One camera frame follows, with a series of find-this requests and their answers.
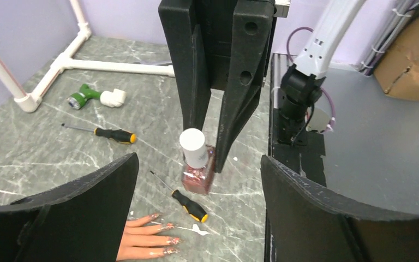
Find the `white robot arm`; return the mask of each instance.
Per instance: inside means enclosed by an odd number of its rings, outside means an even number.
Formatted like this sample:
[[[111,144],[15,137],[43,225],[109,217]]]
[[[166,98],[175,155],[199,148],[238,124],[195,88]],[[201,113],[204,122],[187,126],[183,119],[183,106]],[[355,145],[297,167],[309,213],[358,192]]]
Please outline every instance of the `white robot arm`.
[[[295,59],[305,75],[325,77],[338,44],[366,0],[331,0],[306,46]]]
[[[295,146],[296,141],[304,141],[300,136],[304,136],[308,124],[304,120],[306,111],[308,107],[314,109],[321,97],[320,86],[332,56],[364,2],[331,0],[306,46],[283,76],[280,88],[286,99],[279,111],[280,142]]]

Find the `cardboard box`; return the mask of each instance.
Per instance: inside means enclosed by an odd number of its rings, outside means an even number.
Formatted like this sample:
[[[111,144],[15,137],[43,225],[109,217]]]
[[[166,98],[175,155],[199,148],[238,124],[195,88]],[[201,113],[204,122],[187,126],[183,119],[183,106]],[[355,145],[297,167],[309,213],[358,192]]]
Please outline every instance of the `cardboard box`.
[[[374,75],[388,96],[419,101],[419,18],[401,32]]]

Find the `cable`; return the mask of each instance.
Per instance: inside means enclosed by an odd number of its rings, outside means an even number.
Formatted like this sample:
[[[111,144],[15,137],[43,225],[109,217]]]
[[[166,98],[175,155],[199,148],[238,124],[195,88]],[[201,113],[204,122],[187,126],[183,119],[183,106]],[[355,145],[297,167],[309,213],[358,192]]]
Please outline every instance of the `cable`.
[[[407,14],[410,11],[414,11],[419,6],[419,2],[413,4],[405,13]]]
[[[404,14],[407,14],[411,11],[415,11],[412,13],[410,19],[402,18],[396,27],[393,29],[391,34],[386,37],[385,42],[379,46],[379,50],[383,51],[383,53],[378,53],[368,64],[368,68],[366,68],[363,73],[366,76],[370,76],[373,74],[375,68],[380,63],[381,59],[383,58],[385,52],[390,48],[391,44],[396,40],[397,36],[401,33],[402,30],[406,29],[408,25],[410,25],[414,20],[419,17],[419,2],[413,4]]]
[[[328,94],[327,91],[325,91],[325,89],[323,89],[322,87],[320,89],[322,90],[322,92],[324,93],[325,97],[327,98],[328,103],[330,105],[330,109],[332,110],[332,118],[328,122],[327,128],[324,131],[321,132],[321,134],[323,134],[323,133],[328,132],[328,131],[332,131],[333,132],[333,127],[335,126],[335,123],[337,121],[336,118],[335,118],[336,115],[337,115],[337,112],[335,111],[335,105],[333,104],[332,97]]]
[[[306,123],[303,125],[303,127],[301,127],[300,131],[298,131],[298,133],[295,135],[294,138],[291,139],[291,146],[295,146],[296,140],[298,139],[298,137],[301,135],[301,133],[304,132],[304,130],[306,130],[306,127],[309,125],[312,117],[314,116],[314,104],[311,105],[311,114],[308,118],[308,121],[306,121]]]
[[[386,42],[394,31],[395,27],[401,20],[401,16],[397,14],[403,14],[410,6],[412,6],[415,2],[419,0],[399,0],[392,12],[392,14],[388,17],[385,24],[382,26],[382,29],[379,30],[378,37],[373,41],[371,45],[371,49],[368,50],[365,58],[362,60],[360,65],[358,65],[357,69],[359,72],[364,72],[367,68],[372,64],[375,56],[379,54],[381,50],[381,46],[384,42]]]
[[[293,35],[294,34],[296,34],[298,31],[301,31],[301,30],[308,30],[308,31],[310,31],[311,33],[314,31],[312,28],[310,28],[310,27],[307,27],[307,26],[303,26],[303,27],[299,27],[299,28],[297,28],[297,29],[295,29],[295,30],[293,30],[293,32],[291,32],[291,34],[288,36],[288,39],[287,39],[287,41],[286,41],[286,55],[287,55],[287,58],[293,63],[294,61],[293,61],[293,58],[291,57],[291,53],[290,53],[290,41],[291,41],[291,37],[293,37]]]

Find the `screw hole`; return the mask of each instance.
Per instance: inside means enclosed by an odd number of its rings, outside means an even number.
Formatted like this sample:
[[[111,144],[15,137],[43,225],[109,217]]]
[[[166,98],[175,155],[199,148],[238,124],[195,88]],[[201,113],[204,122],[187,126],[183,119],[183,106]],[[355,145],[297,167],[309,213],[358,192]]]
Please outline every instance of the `screw hole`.
[[[248,71],[243,71],[240,74],[240,82],[243,85],[248,85],[252,81],[252,74]]]
[[[258,31],[258,25],[253,22],[248,22],[245,24],[245,31],[247,34],[253,35]]]

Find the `fake hand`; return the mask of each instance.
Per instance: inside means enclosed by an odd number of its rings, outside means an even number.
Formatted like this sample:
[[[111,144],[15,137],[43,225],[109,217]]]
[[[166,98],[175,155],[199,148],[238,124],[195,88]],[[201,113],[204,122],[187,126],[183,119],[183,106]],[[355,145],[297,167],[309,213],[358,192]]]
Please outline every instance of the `fake hand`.
[[[124,227],[121,243],[119,244],[117,261],[126,259],[158,258],[178,253],[172,245],[179,244],[181,239],[172,236],[154,236],[157,233],[170,230],[172,223],[157,224],[147,227],[143,225],[155,220],[158,213],[134,221],[127,221]]]

